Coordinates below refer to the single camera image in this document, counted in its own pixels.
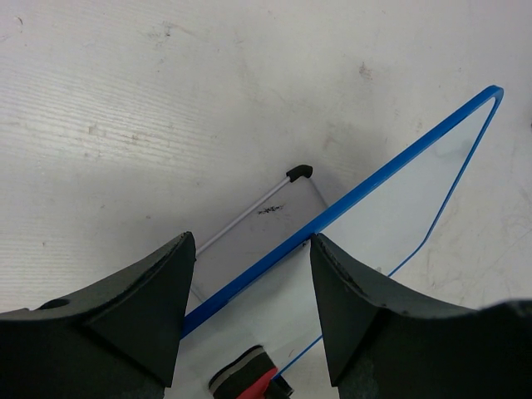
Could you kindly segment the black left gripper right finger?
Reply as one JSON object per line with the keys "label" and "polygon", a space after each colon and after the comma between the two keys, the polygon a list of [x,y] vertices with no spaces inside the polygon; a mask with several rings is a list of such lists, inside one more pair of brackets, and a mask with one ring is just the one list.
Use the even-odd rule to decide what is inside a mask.
{"label": "black left gripper right finger", "polygon": [[331,384],[342,398],[528,398],[531,302],[446,303],[311,238]]}

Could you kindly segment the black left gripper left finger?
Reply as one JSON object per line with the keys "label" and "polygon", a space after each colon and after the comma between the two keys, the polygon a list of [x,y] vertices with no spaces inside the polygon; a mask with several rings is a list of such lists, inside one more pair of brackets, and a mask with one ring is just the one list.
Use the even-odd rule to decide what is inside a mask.
{"label": "black left gripper left finger", "polygon": [[3,313],[2,397],[162,398],[194,265],[187,232],[83,289]]}

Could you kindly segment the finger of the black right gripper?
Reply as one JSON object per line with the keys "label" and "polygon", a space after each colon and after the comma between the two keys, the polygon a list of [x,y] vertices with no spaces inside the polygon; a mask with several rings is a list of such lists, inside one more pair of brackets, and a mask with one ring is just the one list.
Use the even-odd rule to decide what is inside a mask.
{"label": "finger of the black right gripper", "polygon": [[293,394],[293,389],[282,376],[277,376],[269,382],[264,392],[265,399],[289,399]]}

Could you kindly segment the red whiteboard eraser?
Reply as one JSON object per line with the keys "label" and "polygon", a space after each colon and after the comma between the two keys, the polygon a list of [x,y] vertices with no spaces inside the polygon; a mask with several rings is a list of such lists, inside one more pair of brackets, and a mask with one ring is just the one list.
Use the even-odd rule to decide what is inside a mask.
{"label": "red whiteboard eraser", "polygon": [[214,374],[208,384],[209,393],[221,399],[265,398],[277,372],[264,347],[255,345]]}

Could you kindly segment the blue framed whiteboard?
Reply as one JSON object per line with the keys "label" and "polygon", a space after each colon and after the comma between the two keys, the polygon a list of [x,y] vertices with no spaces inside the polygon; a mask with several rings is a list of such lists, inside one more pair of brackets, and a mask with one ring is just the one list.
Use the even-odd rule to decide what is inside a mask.
{"label": "blue framed whiteboard", "polygon": [[187,313],[168,398],[207,398],[212,376],[260,345],[280,372],[321,338],[313,234],[392,276],[428,240],[504,91],[488,86],[362,183]]}

